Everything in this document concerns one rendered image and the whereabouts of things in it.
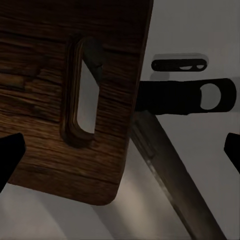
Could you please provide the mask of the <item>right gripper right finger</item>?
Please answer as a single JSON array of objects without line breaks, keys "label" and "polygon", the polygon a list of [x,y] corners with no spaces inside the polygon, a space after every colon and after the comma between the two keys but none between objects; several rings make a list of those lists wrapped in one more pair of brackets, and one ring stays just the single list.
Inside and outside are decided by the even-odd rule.
[{"label": "right gripper right finger", "polygon": [[229,133],[224,151],[240,173],[240,135]]}]

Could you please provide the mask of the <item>cutting board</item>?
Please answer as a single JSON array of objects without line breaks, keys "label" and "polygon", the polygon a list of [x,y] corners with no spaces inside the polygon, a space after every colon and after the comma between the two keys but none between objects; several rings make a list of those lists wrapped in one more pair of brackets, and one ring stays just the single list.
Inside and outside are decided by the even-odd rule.
[{"label": "cutting board", "polygon": [[[0,139],[26,152],[8,180],[106,206],[117,196],[152,0],[0,0]],[[94,136],[69,127],[77,43],[96,37],[103,59]]]}]

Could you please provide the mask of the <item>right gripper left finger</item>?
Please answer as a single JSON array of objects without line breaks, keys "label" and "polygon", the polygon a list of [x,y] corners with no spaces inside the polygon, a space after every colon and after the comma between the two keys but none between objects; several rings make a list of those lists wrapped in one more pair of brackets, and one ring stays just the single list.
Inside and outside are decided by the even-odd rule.
[{"label": "right gripper left finger", "polygon": [[21,133],[0,139],[0,193],[26,152]]}]

